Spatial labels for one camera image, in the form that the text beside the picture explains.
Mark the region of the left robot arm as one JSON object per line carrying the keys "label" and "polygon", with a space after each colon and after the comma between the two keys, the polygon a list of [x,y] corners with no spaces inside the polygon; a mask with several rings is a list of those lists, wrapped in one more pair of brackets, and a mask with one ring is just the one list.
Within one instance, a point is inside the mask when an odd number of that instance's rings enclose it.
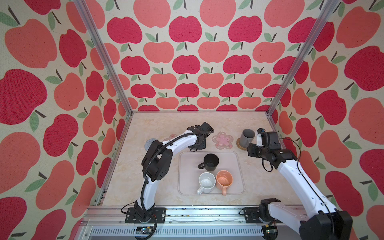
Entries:
{"label": "left robot arm", "polygon": [[188,127],[184,133],[171,140],[163,142],[154,140],[151,143],[142,161],[144,183],[134,206],[139,215],[142,217],[151,215],[159,182],[169,172],[173,156],[184,149],[190,151],[205,149],[206,138],[214,132],[211,125],[204,122]]}

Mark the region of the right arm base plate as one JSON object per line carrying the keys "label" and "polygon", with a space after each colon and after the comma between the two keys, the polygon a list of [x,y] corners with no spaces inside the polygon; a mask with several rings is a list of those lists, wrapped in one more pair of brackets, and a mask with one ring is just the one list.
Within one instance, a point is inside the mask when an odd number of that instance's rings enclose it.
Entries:
{"label": "right arm base plate", "polygon": [[239,215],[243,216],[247,224],[273,224],[274,222],[282,224],[281,221],[273,219],[267,207],[243,208],[239,211]]}

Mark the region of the pink flower coaster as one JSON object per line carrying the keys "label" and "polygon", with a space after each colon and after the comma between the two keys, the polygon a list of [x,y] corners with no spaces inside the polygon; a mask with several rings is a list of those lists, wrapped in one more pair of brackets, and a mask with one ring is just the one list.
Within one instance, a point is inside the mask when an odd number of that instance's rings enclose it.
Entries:
{"label": "pink flower coaster", "polygon": [[174,138],[176,138],[178,135],[177,134],[171,134],[168,138],[165,138],[164,141],[170,141]]}
{"label": "pink flower coaster", "polygon": [[219,132],[217,135],[212,137],[212,141],[215,143],[215,148],[218,150],[233,148],[234,138],[231,135],[227,135],[224,132]]}

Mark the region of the grey round coaster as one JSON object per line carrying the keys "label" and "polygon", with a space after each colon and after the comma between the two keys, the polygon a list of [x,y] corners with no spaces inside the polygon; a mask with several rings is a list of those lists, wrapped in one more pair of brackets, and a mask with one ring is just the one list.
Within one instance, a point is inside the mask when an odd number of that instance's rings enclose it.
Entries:
{"label": "grey round coaster", "polygon": [[155,148],[156,148],[157,145],[158,145],[157,142],[158,142],[158,140],[155,139],[155,138],[147,140],[146,143],[145,143],[145,150],[148,151],[151,148],[152,145],[154,145]]}

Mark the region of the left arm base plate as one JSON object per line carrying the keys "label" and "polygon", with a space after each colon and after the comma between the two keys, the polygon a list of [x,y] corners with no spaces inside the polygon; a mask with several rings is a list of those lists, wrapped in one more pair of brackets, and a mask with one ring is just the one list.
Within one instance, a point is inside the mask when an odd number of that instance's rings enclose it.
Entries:
{"label": "left arm base plate", "polygon": [[128,208],[126,214],[126,224],[154,224],[155,222],[163,224],[166,217],[166,208],[151,208],[147,210],[148,214],[145,213],[140,207]]}

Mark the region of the grey mug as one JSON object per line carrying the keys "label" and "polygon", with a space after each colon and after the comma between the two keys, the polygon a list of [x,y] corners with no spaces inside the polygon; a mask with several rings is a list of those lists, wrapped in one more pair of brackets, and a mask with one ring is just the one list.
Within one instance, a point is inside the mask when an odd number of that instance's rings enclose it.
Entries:
{"label": "grey mug", "polygon": [[255,136],[256,136],[256,133],[253,130],[244,129],[240,138],[239,138],[239,146],[241,148],[246,149],[249,146],[249,144],[252,143]]}

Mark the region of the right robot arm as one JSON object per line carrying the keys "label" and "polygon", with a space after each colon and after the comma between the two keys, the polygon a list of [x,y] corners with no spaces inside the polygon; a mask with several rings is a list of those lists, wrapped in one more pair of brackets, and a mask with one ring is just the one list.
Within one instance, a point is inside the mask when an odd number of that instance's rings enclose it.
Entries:
{"label": "right robot arm", "polygon": [[273,169],[289,182],[303,204],[305,213],[291,209],[278,199],[261,200],[258,217],[265,224],[279,220],[298,233],[303,240],[348,240],[353,219],[346,211],[340,211],[312,182],[301,167],[299,158],[282,149],[276,132],[258,129],[256,144],[249,144],[250,157],[268,161]]}

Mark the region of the woven rattan round coaster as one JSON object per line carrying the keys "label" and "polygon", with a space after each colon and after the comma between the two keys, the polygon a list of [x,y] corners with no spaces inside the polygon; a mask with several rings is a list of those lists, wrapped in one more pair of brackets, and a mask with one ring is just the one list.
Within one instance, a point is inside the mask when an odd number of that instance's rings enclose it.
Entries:
{"label": "woven rattan round coaster", "polygon": [[240,145],[240,138],[237,139],[237,141],[236,141],[236,145],[237,145],[237,147],[238,147],[240,150],[242,150],[242,151],[246,151],[246,150],[247,150],[247,147],[242,147],[242,146]]}

